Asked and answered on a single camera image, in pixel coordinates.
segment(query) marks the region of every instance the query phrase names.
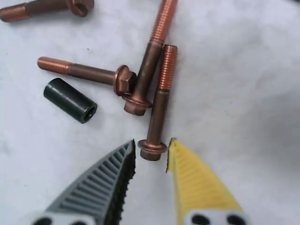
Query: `black hole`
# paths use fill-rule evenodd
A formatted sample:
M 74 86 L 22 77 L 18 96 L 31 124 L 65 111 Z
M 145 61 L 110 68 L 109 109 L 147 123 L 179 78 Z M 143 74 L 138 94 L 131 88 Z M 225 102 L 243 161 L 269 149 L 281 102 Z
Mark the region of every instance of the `black hole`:
M 227 221 L 230 225 L 246 225 L 246 222 L 241 217 L 236 215 L 228 216 Z
M 194 215 L 192 218 L 192 222 L 196 225 L 210 225 L 210 221 L 202 215 Z
M 44 218 L 40 218 L 33 225 L 51 225 L 51 224 L 52 224 L 52 220 L 48 217 L 44 217 Z
M 86 114 L 85 114 L 83 120 L 84 120 L 84 121 L 88 121 L 88 120 L 95 114 L 95 112 L 96 112 L 96 108 L 95 108 L 95 107 L 90 108 L 90 109 L 86 112 Z
M 81 221 L 77 221 L 75 223 L 72 223 L 71 225 L 86 225 L 86 223 L 81 222 Z

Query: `white background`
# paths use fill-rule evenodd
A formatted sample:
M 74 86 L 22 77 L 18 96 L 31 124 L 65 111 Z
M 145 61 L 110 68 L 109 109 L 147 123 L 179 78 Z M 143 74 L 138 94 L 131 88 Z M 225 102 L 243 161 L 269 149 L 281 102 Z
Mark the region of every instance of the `white background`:
M 159 2 L 97 0 L 86 18 L 59 12 L 0 22 L 1 224 L 44 210 L 106 153 L 146 137 L 150 111 L 130 115 L 110 86 L 65 77 L 98 103 L 90 122 L 78 123 L 43 97 L 59 76 L 36 61 L 138 72 Z M 253 224 L 299 224 L 300 4 L 179 0 L 166 43 L 179 58 L 164 141 L 174 136 L 197 152 Z M 166 155 L 156 163 L 137 155 L 121 224 L 175 224 Z

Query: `bolt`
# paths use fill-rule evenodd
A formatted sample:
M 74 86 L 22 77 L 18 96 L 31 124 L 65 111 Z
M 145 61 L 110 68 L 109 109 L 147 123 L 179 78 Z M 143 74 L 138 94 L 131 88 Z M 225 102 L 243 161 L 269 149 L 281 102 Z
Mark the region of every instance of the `bolt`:
M 13 22 L 66 9 L 70 9 L 77 16 L 85 17 L 93 8 L 94 0 L 36 0 L 0 9 L 0 19 L 4 22 Z
M 165 38 L 171 26 L 178 0 L 162 0 L 156 22 L 148 43 L 136 86 L 131 96 L 123 96 L 126 100 L 124 110 L 130 114 L 143 116 L 147 108 L 152 106 L 146 97 L 154 76 Z
M 160 80 L 154 97 L 147 139 L 138 143 L 141 148 L 141 157 L 149 161 L 158 161 L 161 154 L 167 149 L 167 146 L 161 143 L 161 134 L 164 128 L 176 59 L 177 47 L 165 45 Z
M 136 80 L 136 74 L 125 65 L 113 72 L 48 57 L 39 58 L 37 65 L 43 70 L 111 85 L 118 96 L 130 94 Z

